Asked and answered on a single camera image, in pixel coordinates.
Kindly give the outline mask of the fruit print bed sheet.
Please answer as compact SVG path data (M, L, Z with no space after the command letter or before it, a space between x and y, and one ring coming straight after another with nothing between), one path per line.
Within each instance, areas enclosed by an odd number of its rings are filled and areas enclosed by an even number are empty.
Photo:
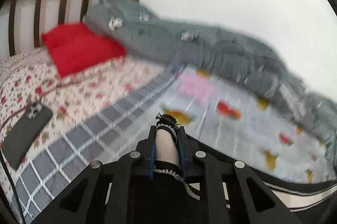
M317 138L228 81L187 67L159 108L199 142L273 177L301 184L336 178Z

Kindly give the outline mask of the floral patchwork quilt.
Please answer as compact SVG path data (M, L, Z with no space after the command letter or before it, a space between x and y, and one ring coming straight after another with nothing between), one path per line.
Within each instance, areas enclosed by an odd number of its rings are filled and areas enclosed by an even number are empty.
M37 215L92 161L132 150L126 127L172 81L179 67L131 56L111 59L61 78L46 49L1 63L1 138L41 102L53 113L18 170L1 173L1 188L19 223Z

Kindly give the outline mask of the black smartphone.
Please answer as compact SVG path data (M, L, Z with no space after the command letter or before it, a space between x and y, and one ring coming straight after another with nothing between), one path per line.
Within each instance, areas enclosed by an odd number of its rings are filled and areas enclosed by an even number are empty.
M2 152L8 164L18 170L30 146L53 116L52 111L38 102L29 106L6 136Z

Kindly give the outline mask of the grey quilted comforter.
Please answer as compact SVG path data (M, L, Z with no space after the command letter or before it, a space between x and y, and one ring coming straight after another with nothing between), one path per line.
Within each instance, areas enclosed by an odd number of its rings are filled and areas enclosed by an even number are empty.
M160 19L137 0L98 0L83 21L140 57L190 64L269 100L322 141L327 162L336 164L336 103L309 92L265 43L218 26Z

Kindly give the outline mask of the red pillow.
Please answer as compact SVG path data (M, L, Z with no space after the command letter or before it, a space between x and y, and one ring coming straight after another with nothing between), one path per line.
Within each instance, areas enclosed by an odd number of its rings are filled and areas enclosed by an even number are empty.
M42 34L42 41L62 78L127 55L118 41L93 33L82 22L58 25Z

